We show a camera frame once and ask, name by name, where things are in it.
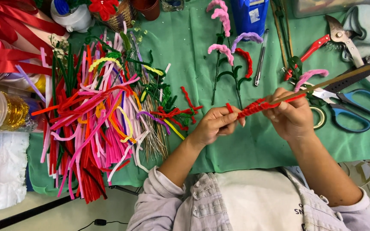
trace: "blue-handled scissors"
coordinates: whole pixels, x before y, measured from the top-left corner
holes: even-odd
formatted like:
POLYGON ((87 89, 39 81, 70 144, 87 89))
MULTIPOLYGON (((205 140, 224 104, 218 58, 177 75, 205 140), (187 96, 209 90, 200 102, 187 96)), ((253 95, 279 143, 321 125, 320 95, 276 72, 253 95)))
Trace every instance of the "blue-handled scissors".
MULTIPOLYGON (((314 86, 313 84, 308 83, 308 82, 305 82, 305 84, 314 86)), ((370 91, 365 90, 365 89, 356 89, 356 90, 353 90, 349 93, 337 93, 336 94, 336 93, 328 92, 328 91, 326 91, 322 88, 315 89, 312 95, 315 96, 315 97, 318 97, 320 99, 323 99, 325 102, 328 103, 328 105, 330 106, 330 108, 333 111, 333 115, 332 115, 333 116, 333 121, 336 123, 336 125, 339 128, 341 128, 341 129, 343 129, 347 132, 352 132, 352 133, 366 132, 367 130, 370 129, 370 121, 368 119, 366 119, 366 118, 362 117, 361 115, 345 108, 344 106, 342 106, 340 104, 337 104, 337 103, 333 102, 330 99, 330 98, 338 99, 343 103, 350 104, 353 107, 355 107, 355 108, 357 108, 357 109, 359 109, 359 110, 361 110, 365 113, 370 114, 370 109, 362 106, 361 104, 357 103, 355 100, 352 99, 352 95, 355 94, 355 93, 363 93, 363 94, 366 94, 366 95, 370 96, 370 91), (343 115, 349 116, 351 118, 354 118, 356 121, 360 122, 363 125, 363 128, 359 129, 359 130, 355 130, 355 129, 345 127, 344 125, 339 123, 339 121, 337 120, 337 118, 340 114, 343 114, 343 115)))

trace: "blue container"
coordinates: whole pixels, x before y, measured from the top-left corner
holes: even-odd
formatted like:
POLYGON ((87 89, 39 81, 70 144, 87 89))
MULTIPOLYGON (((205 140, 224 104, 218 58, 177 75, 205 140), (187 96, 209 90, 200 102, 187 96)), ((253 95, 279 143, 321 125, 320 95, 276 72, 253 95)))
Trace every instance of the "blue container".
POLYGON ((262 36, 269 0, 231 0, 238 35, 255 32, 262 36))

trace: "floor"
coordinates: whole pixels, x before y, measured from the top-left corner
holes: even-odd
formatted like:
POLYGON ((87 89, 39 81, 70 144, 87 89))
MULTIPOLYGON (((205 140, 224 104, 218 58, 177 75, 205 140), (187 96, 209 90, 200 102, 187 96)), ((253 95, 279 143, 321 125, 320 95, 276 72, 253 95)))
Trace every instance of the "floor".
MULTIPOLYGON (((341 164, 342 168, 348 172, 347 167, 341 164)), ((350 163, 347 164, 350 168, 350 176, 358 185, 362 185, 361 174, 350 163)), ((130 190, 136 188, 124 186, 130 190)), ((370 197, 370 182, 363 187, 370 197)), ((3 231, 25 231, 25 230, 40 230, 40 231, 77 231, 90 224, 95 219, 105 219, 108 222, 120 221, 128 223, 130 217, 134 213, 134 204, 137 196, 121 192, 119 190, 107 189, 108 200, 99 199, 88 205, 84 200, 77 199, 67 204, 54 208, 43 214, 37 215, 28 220, 14 224, 3 231)), ((0 219, 7 218, 11 215, 26 211, 36 206, 56 200, 56 197, 46 197, 37 193, 27 193, 25 200, 16 206, 0 210, 0 219)), ((105 227, 94 226, 93 224, 84 231, 124 231, 126 224, 111 223, 105 227)))

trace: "hand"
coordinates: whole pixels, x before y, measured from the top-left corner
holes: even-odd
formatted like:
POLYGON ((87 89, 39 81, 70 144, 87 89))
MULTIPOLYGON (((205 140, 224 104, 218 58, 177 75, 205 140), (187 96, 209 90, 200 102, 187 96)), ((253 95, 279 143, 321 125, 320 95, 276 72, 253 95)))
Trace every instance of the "hand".
MULTIPOLYGON (((273 95, 267 96, 266 101, 272 102, 291 94, 293 92, 280 87, 273 95)), ((271 120, 278 135, 288 143, 301 141, 315 134, 313 114, 304 97, 290 103, 281 102, 278 107, 264 110, 262 113, 271 120)))
MULTIPOLYGON (((229 113, 226 107, 211 108, 199 122, 197 128, 188 136, 193 145, 204 148, 212 144, 218 136, 232 134, 236 127, 236 118, 241 112, 238 108, 231 106, 233 113, 229 113)), ((245 126, 245 118, 240 118, 239 123, 245 126)))

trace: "person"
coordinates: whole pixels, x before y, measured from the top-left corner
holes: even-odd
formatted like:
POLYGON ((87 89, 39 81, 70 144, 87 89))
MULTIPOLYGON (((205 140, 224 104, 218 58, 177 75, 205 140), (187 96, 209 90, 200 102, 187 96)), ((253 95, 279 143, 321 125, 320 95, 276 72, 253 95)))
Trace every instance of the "person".
MULTIPOLYGON (((278 88, 266 100, 290 94, 278 88)), ((370 231, 370 199, 316 136, 305 98, 263 111, 300 169, 201 173, 185 197, 185 179, 201 150, 234 132, 240 110, 232 109, 210 109, 161 167, 149 172, 127 231, 370 231)))

